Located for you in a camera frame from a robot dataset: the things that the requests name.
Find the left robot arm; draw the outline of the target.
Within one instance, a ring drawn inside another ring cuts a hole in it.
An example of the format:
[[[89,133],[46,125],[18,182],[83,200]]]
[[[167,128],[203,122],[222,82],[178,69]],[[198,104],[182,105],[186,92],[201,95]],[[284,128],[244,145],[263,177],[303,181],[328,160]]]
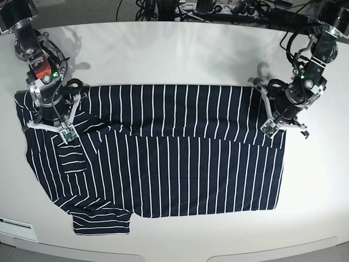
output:
[[[272,139],[279,131],[291,128],[309,136],[297,115],[325,92],[327,80],[322,74],[338,55],[338,39],[348,38],[347,29],[348,1],[322,1],[315,20],[291,35],[285,51],[293,66],[292,81],[271,79],[266,85],[255,85],[267,115],[260,127],[265,136]]]

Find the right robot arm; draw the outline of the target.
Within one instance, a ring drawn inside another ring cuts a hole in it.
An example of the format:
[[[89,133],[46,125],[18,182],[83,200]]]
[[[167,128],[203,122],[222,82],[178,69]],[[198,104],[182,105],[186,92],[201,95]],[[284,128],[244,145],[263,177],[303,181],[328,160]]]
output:
[[[48,32],[32,27],[37,15],[33,1],[1,1],[1,34],[14,34],[15,54],[29,66],[28,94],[39,112],[25,127],[55,132],[68,142],[77,137],[73,121],[83,83],[66,79],[69,59],[49,39]]]

